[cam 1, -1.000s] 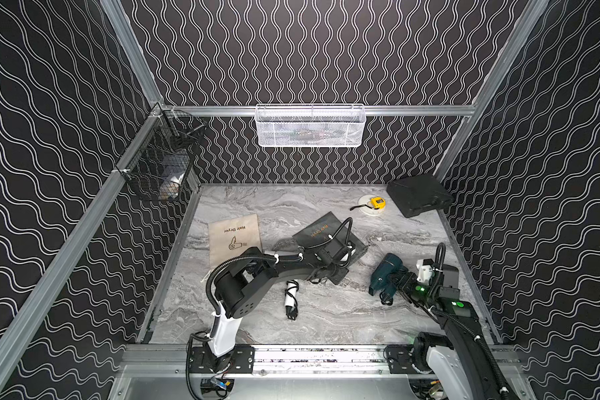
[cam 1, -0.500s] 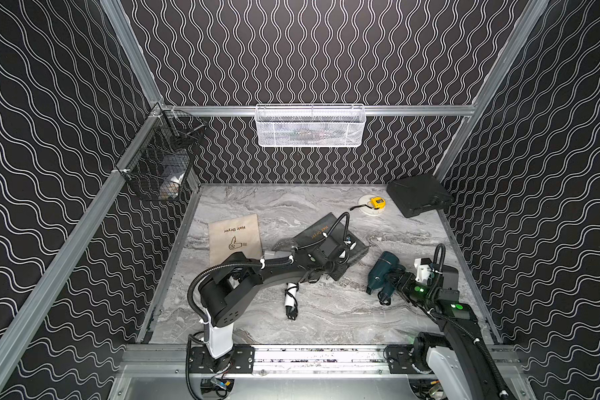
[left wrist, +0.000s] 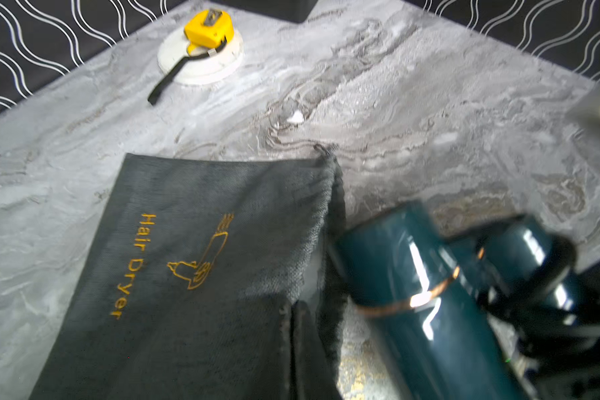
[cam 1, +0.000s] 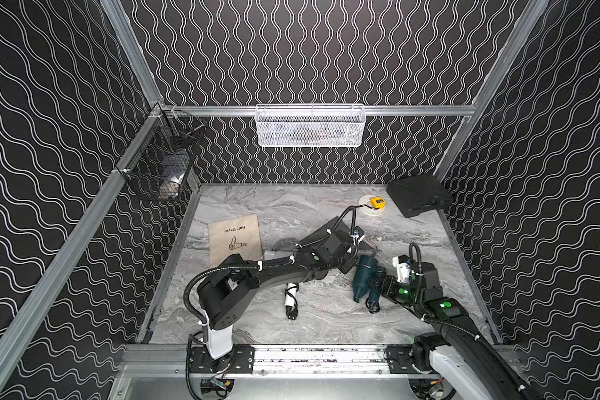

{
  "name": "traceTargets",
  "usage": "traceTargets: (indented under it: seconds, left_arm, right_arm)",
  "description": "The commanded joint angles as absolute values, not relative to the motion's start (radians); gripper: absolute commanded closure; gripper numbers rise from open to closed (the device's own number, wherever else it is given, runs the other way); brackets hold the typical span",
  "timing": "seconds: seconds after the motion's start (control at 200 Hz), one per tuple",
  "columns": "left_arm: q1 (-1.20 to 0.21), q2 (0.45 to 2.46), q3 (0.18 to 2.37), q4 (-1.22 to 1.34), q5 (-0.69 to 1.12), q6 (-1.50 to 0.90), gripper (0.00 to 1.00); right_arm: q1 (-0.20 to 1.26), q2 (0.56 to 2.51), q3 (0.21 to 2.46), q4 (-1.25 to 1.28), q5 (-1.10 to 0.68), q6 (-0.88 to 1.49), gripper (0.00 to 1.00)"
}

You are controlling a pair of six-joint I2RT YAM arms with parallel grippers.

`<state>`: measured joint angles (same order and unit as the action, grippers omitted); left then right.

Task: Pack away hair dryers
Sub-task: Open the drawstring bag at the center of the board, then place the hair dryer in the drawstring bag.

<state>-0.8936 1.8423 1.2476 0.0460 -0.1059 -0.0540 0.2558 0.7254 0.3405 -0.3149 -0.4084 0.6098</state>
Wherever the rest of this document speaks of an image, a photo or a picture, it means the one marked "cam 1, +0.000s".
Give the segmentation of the dark green hair dryer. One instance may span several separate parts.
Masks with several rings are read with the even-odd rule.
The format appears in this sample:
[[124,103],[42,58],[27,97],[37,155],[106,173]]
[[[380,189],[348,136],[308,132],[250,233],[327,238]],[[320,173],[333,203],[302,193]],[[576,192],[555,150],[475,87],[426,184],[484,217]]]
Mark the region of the dark green hair dryer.
[[387,270],[372,256],[361,256],[353,278],[353,301],[360,303],[367,295],[365,306],[371,313],[380,311],[379,300]]

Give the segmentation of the dark grey hair dryer bag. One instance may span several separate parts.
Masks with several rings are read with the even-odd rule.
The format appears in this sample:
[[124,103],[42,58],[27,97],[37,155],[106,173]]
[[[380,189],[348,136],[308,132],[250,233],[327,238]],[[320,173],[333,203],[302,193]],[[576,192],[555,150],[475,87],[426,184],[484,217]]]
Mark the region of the dark grey hair dryer bag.
[[310,233],[310,235],[301,239],[297,244],[297,248],[305,248],[305,247],[317,247],[321,244],[326,245],[327,241],[330,240],[331,237],[334,238],[342,238],[342,239],[351,239],[350,233],[354,232],[354,234],[358,235],[358,253],[363,255],[371,255],[378,251],[378,247],[374,246],[368,240],[368,235],[366,231],[359,226],[355,225],[354,229],[350,228],[350,223],[346,222],[344,219],[337,223],[338,217],[332,218],[325,225],[321,226],[319,229]]

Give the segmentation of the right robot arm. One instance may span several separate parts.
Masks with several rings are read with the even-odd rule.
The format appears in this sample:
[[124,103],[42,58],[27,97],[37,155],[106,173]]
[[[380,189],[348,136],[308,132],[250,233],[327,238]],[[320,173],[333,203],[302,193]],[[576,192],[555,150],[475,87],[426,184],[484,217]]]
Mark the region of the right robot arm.
[[393,259],[381,296],[405,308],[434,331],[411,345],[413,369],[436,373],[464,399],[540,399],[542,396],[486,340],[460,301],[443,294],[438,270],[410,243]]

